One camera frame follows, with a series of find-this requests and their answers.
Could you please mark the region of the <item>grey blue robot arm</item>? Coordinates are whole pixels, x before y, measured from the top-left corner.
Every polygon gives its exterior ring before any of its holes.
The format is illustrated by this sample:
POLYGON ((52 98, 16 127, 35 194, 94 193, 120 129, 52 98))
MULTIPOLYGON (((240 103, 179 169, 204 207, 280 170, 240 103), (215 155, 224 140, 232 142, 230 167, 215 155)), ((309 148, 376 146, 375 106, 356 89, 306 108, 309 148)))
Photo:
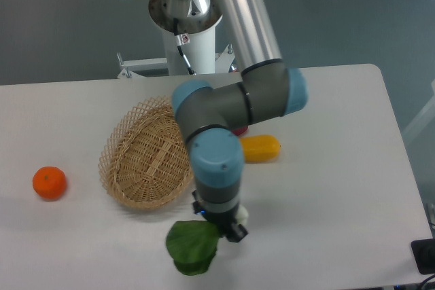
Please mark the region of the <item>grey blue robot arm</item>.
POLYGON ((308 98, 305 79, 283 62, 263 0, 150 0, 149 13, 170 32, 181 71, 192 76, 175 89, 172 106, 194 171, 194 210, 229 241, 239 242, 247 235, 236 218, 244 158, 234 131, 301 110, 308 98), (221 18, 241 80, 214 88, 196 64, 204 49, 187 55, 186 48, 194 34, 221 18))

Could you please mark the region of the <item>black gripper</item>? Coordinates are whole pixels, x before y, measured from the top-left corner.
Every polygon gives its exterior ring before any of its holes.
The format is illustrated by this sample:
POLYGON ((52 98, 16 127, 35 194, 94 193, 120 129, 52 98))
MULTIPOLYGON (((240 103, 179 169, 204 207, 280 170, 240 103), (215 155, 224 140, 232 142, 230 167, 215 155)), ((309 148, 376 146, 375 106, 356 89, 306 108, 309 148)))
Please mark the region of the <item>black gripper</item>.
POLYGON ((192 192, 194 213, 202 215, 208 222, 215 224, 228 242, 241 242, 248 235, 247 229, 237 221, 240 198, 237 194, 227 202, 207 202, 194 190, 192 192))

